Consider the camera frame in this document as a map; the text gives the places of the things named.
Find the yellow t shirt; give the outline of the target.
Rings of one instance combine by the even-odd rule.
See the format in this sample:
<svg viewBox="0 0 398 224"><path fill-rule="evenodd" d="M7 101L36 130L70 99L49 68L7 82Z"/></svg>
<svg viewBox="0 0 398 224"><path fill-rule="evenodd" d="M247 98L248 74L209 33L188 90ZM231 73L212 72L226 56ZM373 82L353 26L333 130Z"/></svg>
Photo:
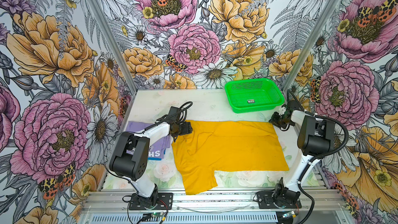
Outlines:
<svg viewBox="0 0 398 224"><path fill-rule="evenodd" d="M217 187L216 171L288 171L274 126L255 121L190 121L172 144L187 195Z"/></svg>

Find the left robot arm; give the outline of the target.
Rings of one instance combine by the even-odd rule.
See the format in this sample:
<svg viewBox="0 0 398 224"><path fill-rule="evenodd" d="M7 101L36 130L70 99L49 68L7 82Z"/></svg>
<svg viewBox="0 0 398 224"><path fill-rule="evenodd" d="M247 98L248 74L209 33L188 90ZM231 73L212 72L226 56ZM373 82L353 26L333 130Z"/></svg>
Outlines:
<svg viewBox="0 0 398 224"><path fill-rule="evenodd" d="M192 105L188 101L179 108L171 107L169 113L154 124L140 131L124 131L117 137L108 167L116 177L133 186L136 194L131 201L134 204L153 209L162 203L157 185L145 175L149 149L162 138L171 137L176 141L178 137L192 133L191 123L186 121L187 110Z"/></svg>

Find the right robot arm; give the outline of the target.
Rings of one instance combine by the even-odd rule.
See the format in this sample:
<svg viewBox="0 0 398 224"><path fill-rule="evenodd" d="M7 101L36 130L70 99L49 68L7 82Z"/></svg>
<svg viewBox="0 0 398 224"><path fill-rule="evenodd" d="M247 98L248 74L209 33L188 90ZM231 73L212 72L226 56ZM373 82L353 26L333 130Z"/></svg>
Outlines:
<svg viewBox="0 0 398 224"><path fill-rule="evenodd" d="M300 110L274 112L269 122L282 131L298 125L298 154L286 177L280 179L272 194L274 205L279 208L298 205L301 187L310 170L334 149L334 128L332 120L318 118Z"/></svg>

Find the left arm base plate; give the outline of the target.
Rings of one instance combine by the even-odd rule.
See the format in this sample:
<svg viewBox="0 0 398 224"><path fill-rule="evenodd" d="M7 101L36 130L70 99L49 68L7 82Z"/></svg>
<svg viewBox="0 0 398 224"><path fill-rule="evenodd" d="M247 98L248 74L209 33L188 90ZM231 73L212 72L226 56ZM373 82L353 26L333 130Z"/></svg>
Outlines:
<svg viewBox="0 0 398 224"><path fill-rule="evenodd" d="M127 209L130 211L171 210L173 205L173 193L157 193L150 198L144 198L138 194L132 194L127 201Z"/></svg>

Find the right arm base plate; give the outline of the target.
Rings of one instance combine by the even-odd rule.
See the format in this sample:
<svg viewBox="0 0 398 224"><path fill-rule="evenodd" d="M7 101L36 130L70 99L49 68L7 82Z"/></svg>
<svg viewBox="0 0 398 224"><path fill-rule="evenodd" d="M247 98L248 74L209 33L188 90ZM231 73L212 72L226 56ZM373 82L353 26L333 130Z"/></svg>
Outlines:
<svg viewBox="0 0 398 224"><path fill-rule="evenodd" d="M258 203L259 209L301 209L302 205L299 196L299 192L285 192L276 194L272 190L267 190L258 191L254 197L254 200Z"/></svg>

